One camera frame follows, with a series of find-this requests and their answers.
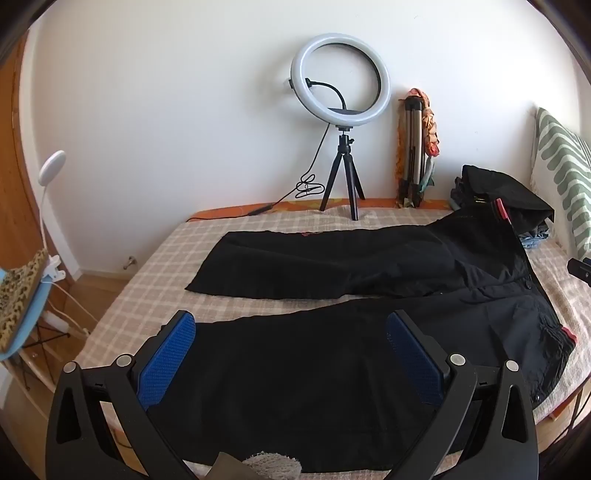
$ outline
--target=ring light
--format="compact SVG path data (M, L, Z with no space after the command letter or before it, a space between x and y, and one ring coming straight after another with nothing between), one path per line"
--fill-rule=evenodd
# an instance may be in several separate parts
M373 104L364 112L346 111L350 114L340 113L337 109L330 109L320 103L310 91L304 75L304 65L314 50L325 45L344 45L362 53L374 67L378 78L378 94ZM367 43L351 35L340 33L325 33L312 38L297 53L291 62L291 83L302 105L314 116L327 123L339 127L358 127L374 120L380 115L390 102L390 76L384 61L378 53Z

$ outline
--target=pillow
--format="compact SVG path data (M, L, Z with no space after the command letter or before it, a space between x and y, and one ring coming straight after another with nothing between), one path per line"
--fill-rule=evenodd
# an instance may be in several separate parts
M571 257L591 258L591 150L543 108L535 133L531 187L554 208L552 235Z

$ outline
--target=black tripod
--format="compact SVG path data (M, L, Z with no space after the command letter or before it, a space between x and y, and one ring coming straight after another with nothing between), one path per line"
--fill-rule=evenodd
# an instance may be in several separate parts
M333 162L333 166L330 170L329 179L326 182L326 190L324 191L324 196L322 197L320 211L324 212L326 209L326 204L328 203L330 197L330 191L332 190L332 186L335 183L336 174L339 171L340 161L343 160L343 163L345 164L345 176L347 177L347 190L349 191L349 204L351 205L351 220L359 220L359 216L357 214L357 197L355 195L355 190L357 190L357 194L359 195L360 199L365 200L365 196L363 195L361 182L359 181L359 176L357 175L355 164L353 163L353 156L351 155L351 143L353 143L354 140L345 134L345 132L349 131L348 128L345 129L339 127L339 130L342 132L339 135L339 149L338 153L336 154L335 161Z

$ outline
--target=wooden door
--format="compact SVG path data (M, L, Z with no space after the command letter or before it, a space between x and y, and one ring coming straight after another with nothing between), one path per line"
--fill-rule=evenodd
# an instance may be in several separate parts
M18 117L18 87L24 37L0 67L0 267L5 270L27 263L43 246L37 202L29 183L22 154ZM48 237L50 253L56 249ZM66 290L72 284L68 277L61 282ZM50 298L58 309L65 295L52 289Z

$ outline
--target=blue rubber pad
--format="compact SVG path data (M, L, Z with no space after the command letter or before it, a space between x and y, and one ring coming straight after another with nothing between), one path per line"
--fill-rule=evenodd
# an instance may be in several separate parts
M421 402L439 407L443 402L441 372L396 313L386 320L386 336Z
M195 318L185 313L139 375L138 399L144 410L157 405L195 340Z

